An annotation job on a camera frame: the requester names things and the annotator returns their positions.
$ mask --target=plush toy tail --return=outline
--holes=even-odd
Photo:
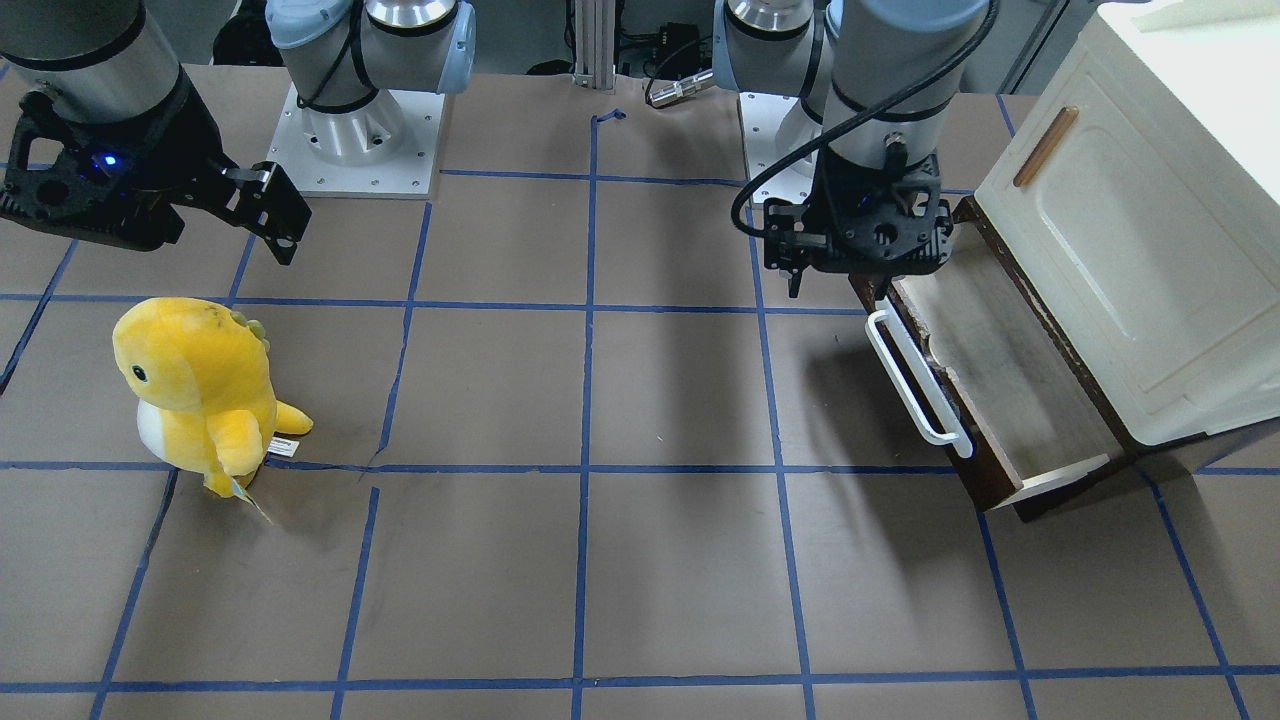
[[[292,405],[275,401],[275,430],[287,436],[305,436],[315,427],[306,413]]]

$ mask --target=yellow plush toy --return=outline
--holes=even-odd
[[[205,475],[221,497],[244,487],[271,436],[312,421],[275,400],[261,323],[205,300],[154,297],[111,333],[115,365],[138,396],[138,434],[157,457]]]

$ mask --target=white mounting plate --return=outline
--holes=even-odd
[[[321,158],[307,141],[298,110],[298,92],[291,85],[271,136],[266,159],[279,163],[298,192],[307,197],[426,199],[435,172],[444,96],[434,92],[389,91],[404,111],[413,136],[399,152],[383,163],[365,167],[335,165]]]
[[[778,128],[782,126],[782,118],[787,117],[797,100],[781,95],[742,92],[739,96],[739,102],[742,106],[742,145],[746,149],[746,173],[754,178],[782,158],[783,152],[778,152],[776,143]],[[751,201],[763,204],[769,197],[781,197],[800,204],[804,202],[805,197],[809,197],[812,187],[813,178],[796,170],[792,165],[755,191]]]

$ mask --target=wooden handle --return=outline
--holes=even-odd
[[[1044,161],[1048,160],[1048,156],[1053,154],[1057,145],[1066,137],[1066,131],[1071,129],[1078,117],[1080,117],[1080,109],[1075,105],[1068,105],[1057,111],[1057,117],[1048,124],[1048,129],[1044,131],[1039,142],[1036,143],[1036,149],[1032,150],[1032,154],[1027,156],[1027,161],[1023,163],[1021,169],[1014,176],[1014,187],[1025,187],[1036,179]]]

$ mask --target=white belly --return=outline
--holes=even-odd
[[[160,418],[160,409],[145,400],[138,401],[138,437],[152,455],[168,460],[164,452],[164,420]]]

